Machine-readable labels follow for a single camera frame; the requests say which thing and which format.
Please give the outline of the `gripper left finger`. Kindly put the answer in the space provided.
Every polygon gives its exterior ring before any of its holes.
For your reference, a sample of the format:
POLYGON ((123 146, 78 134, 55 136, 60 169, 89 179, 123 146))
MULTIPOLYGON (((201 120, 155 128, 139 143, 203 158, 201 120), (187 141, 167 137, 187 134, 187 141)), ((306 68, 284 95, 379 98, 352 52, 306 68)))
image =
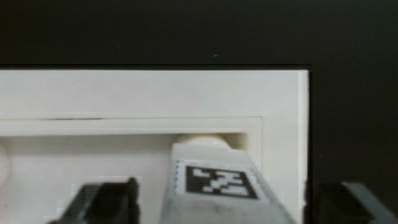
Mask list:
POLYGON ((48 224, 140 224, 137 179, 85 184, 60 217, 48 224))

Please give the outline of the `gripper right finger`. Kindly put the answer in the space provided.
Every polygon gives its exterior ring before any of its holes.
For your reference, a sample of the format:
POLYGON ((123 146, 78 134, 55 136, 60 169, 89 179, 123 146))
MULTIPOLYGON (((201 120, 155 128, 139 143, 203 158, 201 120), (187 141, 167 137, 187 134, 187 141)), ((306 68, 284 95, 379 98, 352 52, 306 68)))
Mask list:
POLYGON ((339 182, 318 185, 313 224, 398 224, 398 216, 364 184, 339 182))

